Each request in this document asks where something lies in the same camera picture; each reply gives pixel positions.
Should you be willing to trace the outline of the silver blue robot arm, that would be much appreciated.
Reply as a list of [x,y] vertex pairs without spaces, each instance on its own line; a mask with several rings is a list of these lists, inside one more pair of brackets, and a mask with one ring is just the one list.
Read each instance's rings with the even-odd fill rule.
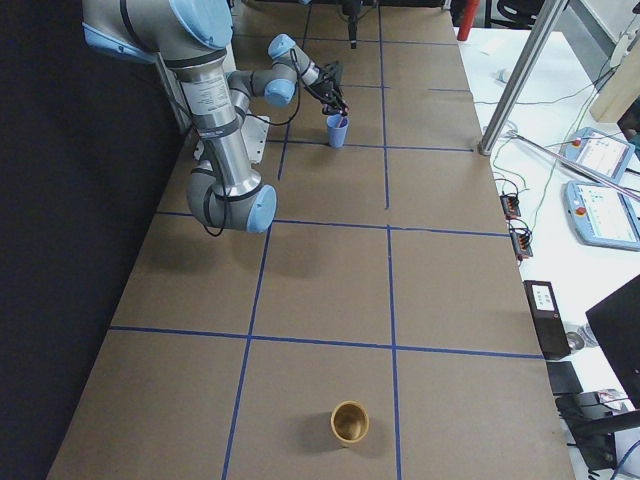
[[151,63],[162,57],[181,85],[204,152],[192,170],[192,215],[217,236],[225,229],[262,233],[275,216],[276,190],[251,166],[242,127],[254,97],[277,107],[305,89],[325,115],[347,115],[342,65],[316,64],[288,35],[270,43],[268,70],[223,67],[233,35],[225,1],[85,1],[87,44],[107,56]]

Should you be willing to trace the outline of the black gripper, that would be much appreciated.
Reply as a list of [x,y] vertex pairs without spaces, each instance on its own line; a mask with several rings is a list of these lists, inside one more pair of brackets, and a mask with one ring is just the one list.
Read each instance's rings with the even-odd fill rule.
[[323,113],[346,113],[347,104],[344,101],[339,86],[333,80],[326,80],[313,85],[315,98],[322,105]]

